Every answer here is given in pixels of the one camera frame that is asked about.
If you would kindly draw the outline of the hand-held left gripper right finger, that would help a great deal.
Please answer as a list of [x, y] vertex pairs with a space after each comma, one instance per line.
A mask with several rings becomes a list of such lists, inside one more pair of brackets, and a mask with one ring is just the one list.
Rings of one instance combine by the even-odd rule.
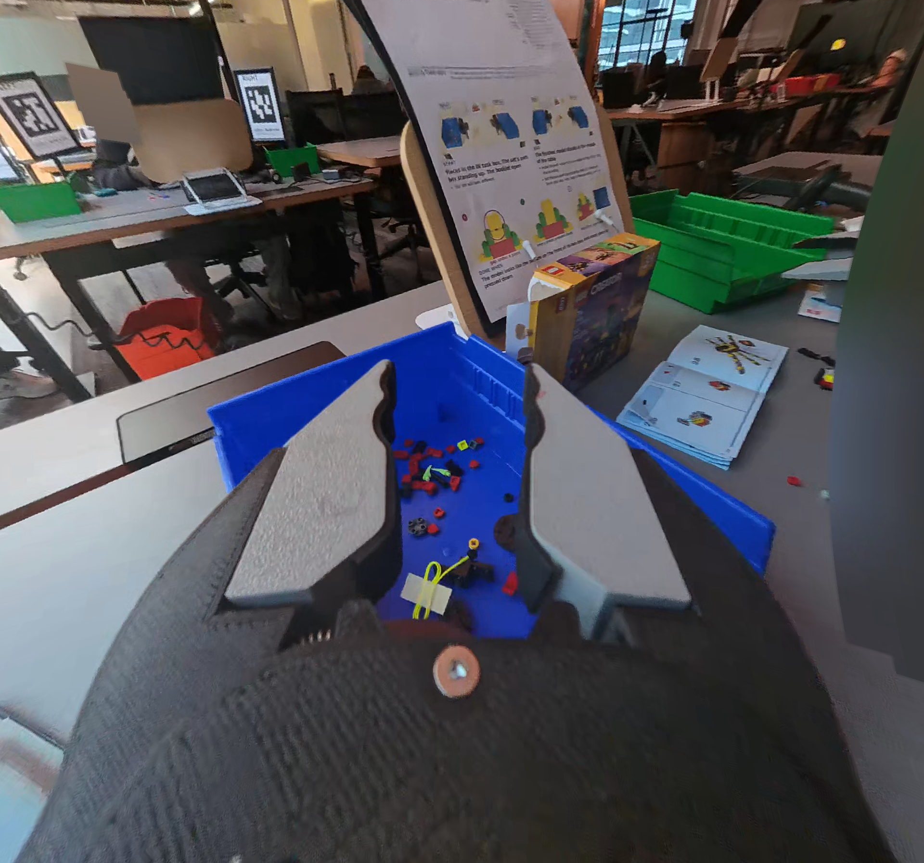
[[563, 602], [584, 639], [605, 640], [626, 607], [692, 606], [627, 442], [535, 363], [525, 371], [526, 453], [515, 572], [527, 610]]

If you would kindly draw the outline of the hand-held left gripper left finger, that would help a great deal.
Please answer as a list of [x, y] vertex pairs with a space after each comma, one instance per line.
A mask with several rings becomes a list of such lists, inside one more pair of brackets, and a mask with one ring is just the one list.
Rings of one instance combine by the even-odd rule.
[[380, 361], [287, 442], [225, 590], [231, 604], [376, 603], [396, 585], [396, 404], [396, 366]]

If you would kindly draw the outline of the pile of lego pieces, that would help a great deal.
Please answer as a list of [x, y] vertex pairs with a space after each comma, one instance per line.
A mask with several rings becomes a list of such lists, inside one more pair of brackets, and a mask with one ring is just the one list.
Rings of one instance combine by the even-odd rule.
[[498, 634], [523, 619], [514, 568], [519, 473], [485, 434], [399, 439], [404, 574], [388, 596], [396, 618]]

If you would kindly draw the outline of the blue plastic bin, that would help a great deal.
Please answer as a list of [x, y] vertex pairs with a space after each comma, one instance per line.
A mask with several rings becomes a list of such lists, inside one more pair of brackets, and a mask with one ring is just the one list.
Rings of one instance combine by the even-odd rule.
[[[458, 338], [452, 326], [444, 325], [270, 384], [210, 409], [214, 442], [229, 489], [244, 483], [245, 491], [253, 494], [253, 506], [243, 518], [243, 535], [231, 545], [232, 561], [236, 563], [232, 576], [287, 442], [380, 361], [393, 361], [397, 371], [393, 451], [401, 438], [433, 442], [449, 431], [456, 438], [485, 434], [500, 447], [504, 461], [518, 471], [512, 534], [515, 568], [515, 529], [526, 453], [526, 368], [478, 338]], [[618, 429], [602, 419], [626, 441]], [[779, 635], [790, 635], [792, 627], [785, 612], [748, 558], [753, 554], [767, 555], [770, 523], [670, 458], [635, 440], [626, 442], [687, 583], [692, 606], [681, 612], [626, 607], [605, 640], [585, 640], [621, 641], [659, 654], [675, 648], [691, 649], [695, 654], [703, 654], [707, 648], [724, 653], [736, 649], [757, 653]], [[398, 578], [403, 574], [402, 544]], [[387, 599], [398, 581], [372, 605], [381, 618], [409, 620], [412, 628], [421, 631], [425, 622], [396, 618], [389, 609]], [[501, 633], [478, 632], [474, 637], [528, 637], [539, 615], [527, 610], [518, 585], [517, 592], [525, 610], [523, 619]], [[296, 632], [287, 639], [291, 642], [332, 629], [335, 615], [346, 601], [339, 607], [236, 607], [224, 593], [222, 603], [237, 612], [290, 610], [296, 620]], [[583, 638], [579, 627], [578, 634]]]

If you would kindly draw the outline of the closed lego instruction booklet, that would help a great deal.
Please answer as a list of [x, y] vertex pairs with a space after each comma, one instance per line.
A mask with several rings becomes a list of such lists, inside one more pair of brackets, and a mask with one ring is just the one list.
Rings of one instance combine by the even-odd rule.
[[822, 283], [809, 282], [798, 306], [797, 314], [837, 325], [841, 320], [842, 307], [828, 301]]

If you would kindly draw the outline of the large green plastic bin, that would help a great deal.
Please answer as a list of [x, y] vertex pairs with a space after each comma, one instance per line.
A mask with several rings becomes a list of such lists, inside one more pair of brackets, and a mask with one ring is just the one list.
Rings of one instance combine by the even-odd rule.
[[712, 315], [785, 292], [783, 273], [825, 257], [835, 222], [762, 203], [661, 190], [629, 200], [636, 233], [659, 241], [651, 289]]

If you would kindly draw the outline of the wooden sheet stand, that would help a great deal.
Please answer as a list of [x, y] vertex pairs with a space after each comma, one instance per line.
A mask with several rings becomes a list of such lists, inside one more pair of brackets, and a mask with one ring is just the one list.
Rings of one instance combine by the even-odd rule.
[[[612, 178], [614, 200], [618, 206], [624, 228], [635, 233], [628, 188], [622, 162], [608, 111], [596, 107], [601, 125], [600, 138], [606, 154]], [[422, 148], [411, 121], [407, 122], [400, 136], [401, 167], [410, 188], [422, 227], [444, 281], [446, 292], [453, 305], [456, 320], [466, 337], [478, 337], [496, 349], [503, 349], [505, 324], [486, 323], [478, 311], [477, 296], [467, 279], [468, 265], [461, 257], [454, 243], [455, 227], [445, 217], [442, 190], [434, 184], [428, 155]]]

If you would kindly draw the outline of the tablet on stand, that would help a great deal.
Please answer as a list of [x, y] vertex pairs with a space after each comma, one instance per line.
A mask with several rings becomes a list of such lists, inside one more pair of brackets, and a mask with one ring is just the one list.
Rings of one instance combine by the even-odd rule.
[[189, 204], [190, 216], [207, 216], [237, 209], [262, 206], [262, 199], [249, 195], [235, 174], [226, 168], [214, 168], [185, 174], [181, 180]]

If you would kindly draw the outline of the long wooden work table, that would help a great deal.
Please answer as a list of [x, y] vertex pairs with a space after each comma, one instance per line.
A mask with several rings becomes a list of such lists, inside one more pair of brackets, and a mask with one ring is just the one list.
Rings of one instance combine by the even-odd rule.
[[187, 228], [225, 220], [238, 221], [268, 212], [282, 213], [293, 207], [324, 203], [372, 192], [370, 178], [325, 183], [310, 181], [297, 187], [274, 187], [258, 203], [223, 212], [191, 215], [185, 196], [171, 191], [165, 196], [152, 190], [121, 192], [98, 199], [79, 215], [15, 224], [2, 216], [1, 258], [36, 256], [123, 237]]

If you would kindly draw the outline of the wooden edged table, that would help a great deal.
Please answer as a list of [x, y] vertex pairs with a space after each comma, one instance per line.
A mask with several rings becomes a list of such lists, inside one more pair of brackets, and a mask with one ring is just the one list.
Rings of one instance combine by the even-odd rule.
[[316, 145], [318, 157], [366, 169], [399, 166], [400, 136], [334, 141]]

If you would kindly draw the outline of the printed task instruction sheet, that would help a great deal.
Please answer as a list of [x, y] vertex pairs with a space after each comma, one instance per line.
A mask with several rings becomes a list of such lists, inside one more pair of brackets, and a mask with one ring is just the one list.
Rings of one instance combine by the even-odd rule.
[[597, 107], [549, 0], [349, 0], [427, 156], [486, 326], [623, 231]]

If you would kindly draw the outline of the wooden divider board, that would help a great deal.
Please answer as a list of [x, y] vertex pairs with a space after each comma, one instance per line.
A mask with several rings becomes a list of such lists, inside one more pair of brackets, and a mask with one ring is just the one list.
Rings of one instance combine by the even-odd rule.
[[216, 98], [134, 107], [139, 138], [132, 147], [141, 172], [158, 183], [185, 174], [226, 168], [239, 173], [253, 164], [242, 108]]

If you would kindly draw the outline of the upright marker tag sign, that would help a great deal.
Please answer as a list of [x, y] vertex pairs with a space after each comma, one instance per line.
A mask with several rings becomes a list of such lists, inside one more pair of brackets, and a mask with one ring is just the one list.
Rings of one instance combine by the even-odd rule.
[[251, 141], [258, 144], [284, 143], [282, 100], [274, 69], [269, 66], [235, 70], [233, 76]]

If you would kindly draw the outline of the green bin beside tilted sign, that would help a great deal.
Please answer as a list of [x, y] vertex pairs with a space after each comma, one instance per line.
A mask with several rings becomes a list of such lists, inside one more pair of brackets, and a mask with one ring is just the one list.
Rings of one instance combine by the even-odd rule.
[[42, 184], [4, 184], [1, 211], [15, 225], [79, 216], [81, 205], [66, 181]]

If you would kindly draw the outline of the tilted marker tag sign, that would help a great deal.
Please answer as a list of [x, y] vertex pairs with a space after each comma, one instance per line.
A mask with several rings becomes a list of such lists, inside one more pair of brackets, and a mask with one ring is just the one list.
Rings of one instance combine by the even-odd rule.
[[81, 149], [74, 130], [34, 72], [1, 76], [1, 112], [34, 160]]

